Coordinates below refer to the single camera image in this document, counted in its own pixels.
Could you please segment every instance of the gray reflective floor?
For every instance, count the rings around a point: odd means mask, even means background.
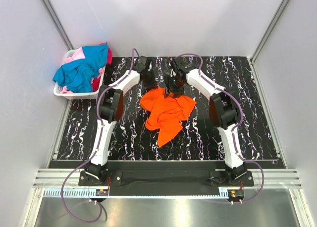
[[[255,191],[248,190],[247,198]],[[67,199],[73,213],[92,220],[99,208],[83,199]],[[297,227],[295,211],[286,190],[264,190],[253,202],[243,205],[224,204],[221,200],[108,199],[107,211],[94,224],[83,224],[65,215],[58,198],[43,198],[37,227]]]

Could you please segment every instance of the cable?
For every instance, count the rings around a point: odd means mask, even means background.
[[[179,56],[177,56],[177,57],[184,56],[184,55],[193,55],[193,56],[199,57],[200,60],[201,60],[201,64],[199,65],[199,68],[198,68],[198,74],[200,75],[200,77],[201,77],[202,79],[204,79],[208,84],[210,84],[213,88],[215,88],[216,90],[218,90],[218,91],[220,91],[220,92],[223,92],[223,93],[226,94],[228,97],[230,97],[230,98],[237,104],[237,106],[238,106],[238,109],[239,109],[239,111],[240,111],[240,121],[239,121],[238,124],[236,124],[236,125],[231,129],[232,138],[233,138],[233,145],[234,145],[234,149],[235,149],[235,151],[236,151],[236,155],[237,155],[243,162],[245,162],[245,163],[252,163],[252,164],[255,164],[256,166],[258,166],[258,168],[260,169],[261,174],[262,174],[262,183],[261,183],[261,187],[260,187],[258,193],[257,193],[254,197],[252,197],[252,198],[250,198],[250,199],[248,199],[248,200],[245,200],[245,201],[243,201],[243,202],[244,202],[244,203],[248,203],[248,202],[250,202],[250,201],[253,201],[255,198],[257,198],[257,196],[259,196],[259,195],[261,194],[261,192],[262,192],[262,190],[263,190],[263,186],[264,186],[264,172],[263,172],[263,169],[262,169],[262,167],[260,166],[260,164],[258,164],[257,162],[255,162],[255,161],[253,161],[253,160],[246,160],[246,159],[244,159],[244,158],[239,154],[239,152],[238,152],[238,148],[237,148],[237,144],[236,144],[236,139],[235,139],[235,136],[234,136],[233,131],[234,131],[234,129],[238,128],[238,127],[242,124],[242,122],[243,122],[244,113],[243,113],[243,111],[242,111],[242,108],[241,108],[239,102],[237,101],[237,99],[235,99],[234,96],[232,96],[232,95],[231,95],[230,93],[228,93],[227,91],[222,90],[221,88],[218,88],[218,87],[214,86],[208,79],[206,79],[206,78],[201,74],[202,65],[203,65],[203,59],[202,59],[201,56],[196,55],[196,54],[192,54],[192,53],[188,53],[188,54],[181,54],[181,55],[179,55]]]
[[[97,202],[97,201],[95,202],[95,203],[98,204],[98,206],[99,206],[99,208],[100,208],[100,213],[99,213],[99,215],[98,215],[98,217],[97,217],[96,219],[94,219],[94,220],[92,220],[92,221],[82,220],[81,218],[78,218],[77,216],[75,216],[75,215],[69,210],[69,208],[67,207],[66,202],[65,202],[65,199],[64,199],[64,187],[65,187],[65,185],[66,185],[67,180],[70,178],[70,176],[72,176],[74,172],[76,172],[77,170],[79,170],[80,168],[82,168],[83,166],[85,166],[87,163],[89,163],[89,162],[94,158],[94,156],[97,154],[97,151],[99,150],[99,145],[100,145],[100,141],[101,141],[103,129],[104,129],[104,122],[103,122],[103,120],[102,120],[102,118],[100,117],[100,114],[99,114],[100,102],[101,102],[101,100],[102,100],[102,97],[105,95],[105,93],[106,93],[107,91],[109,91],[111,88],[113,88],[113,87],[119,85],[127,76],[129,76],[129,74],[131,73],[132,67],[133,67],[133,63],[134,63],[134,52],[136,52],[137,55],[138,55],[138,57],[140,57],[138,51],[137,51],[135,48],[133,48],[133,50],[132,50],[132,58],[131,58],[131,66],[130,66],[130,69],[129,69],[128,74],[125,75],[122,79],[119,79],[119,81],[117,81],[117,82],[116,82],[115,84],[113,84],[112,86],[108,86],[108,87],[101,93],[101,95],[99,96],[99,99],[98,99],[98,101],[97,101],[97,117],[98,117],[98,119],[101,121],[102,127],[101,127],[101,130],[100,130],[100,136],[99,136],[99,140],[98,140],[98,143],[97,143],[96,151],[91,155],[91,157],[90,157],[86,162],[84,162],[83,164],[81,164],[81,165],[79,165],[77,168],[75,168],[73,171],[71,171],[70,174],[65,178],[65,180],[64,180],[64,182],[63,182],[63,184],[62,184],[62,186],[61,186],[60,196],[61,196],[61,201],[62,201],[62,203],[63,203],[63,206],[64,206],[65,210],[67,211],[67,213],[68,213],[72,218],[74,218],[74,219],[76,219],[76,220],[78,220],[78,221],[80,221],[80,222],[86,223],[86,224],[92,224],[92,223],[95,223],[96,221],[99,220],[99,218],[101,217],[102,211],[103,211],[103,206],[102,206],[102,204],[100,204],[100,203]]]

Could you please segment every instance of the floor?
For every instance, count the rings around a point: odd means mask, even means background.
[[[246,198],[254,196],[246,190]],[[68,198],[71,211],[85,220],[98,216],[99,208],[87,200]],[[299,227],[287,190],[265,189],[244,205],[231,206],[225,200],[107,199],[102,202],[107,212],[91,226],[95,227]],[[66,214],[60,198],[43,198],[36,227],[88,226]]]
[[[170,74],[171,57],[154,57],[154,72],[158,85],[164,87],[163,77]],[[196,57],[184,60],[199,63]],[[203,57],[203,72],[224,87],[234,87],[245,113],[239,128],[239,141],[244,157],[257,160],[277,160],[255,80],[246,57]],[[115,57],[104,78],[104,84],[117,80],[129,67],[131,58]],[[187,85],[185,95],[197,105],[183,130],[169,143],[159,148],[158,132],[149,131],[144,124],[149,113],[140,107],[145,93],[141,84],[124,97],[124,114],[117,123],[109,147],[109,160],[221,160],[223,146],[218,130],[209,119],[208,100]],[[96,100],[74,100],[58,151],[58,160],[85,160],[90,155],[97,128]]]

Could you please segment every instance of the black mounting plate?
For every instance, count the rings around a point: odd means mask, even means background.
[[[106,177],[110,177],[110,186],[120,186],[122,181],[122,171],[110,170],[106,173]],[[107,181],[101,182],[95,177],[88,175],[85,171],[80,172],[79,186],[107,186]]]
[[[224,175],[225,171],[210,171],[209,178],[215,178],[216,181],[210,181],[210,186],[219,187],[219,186],[228,186],[228,187],[240,187],[241,181],[243,181],[243,186],[254,186],[253,176],[251,171],[247,171],[242,177],[234,180],[232,183],[225,181],[224,183],[218,183],[218,178],[220,175]]]

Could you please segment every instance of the pink cloth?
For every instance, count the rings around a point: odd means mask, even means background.
[[[73,62],[75,60],[78,59],[82,59],[85,58],[84,52],[83,52],[83,48],[80,47],[79,49],[76,50],[76,52],[72,55],[72,57],[68,57],[65,59],[65,63],[69,63],[69,62]],[[111,64],[112,63],[112,51],[110,48],[108,48],[108,58],[107,58],[107,64]],[[96,78],[93,78],[91,80],[91,83],[93,84],[93,92],[97,91],[99,89],[99,84],[100,83],[100,76],[102,73],[104,73],[104,67],[99,69],[99,76]],[[60,93],[73,93],[71,91],[68,91],[67,87],[63,87],[62,91]]]

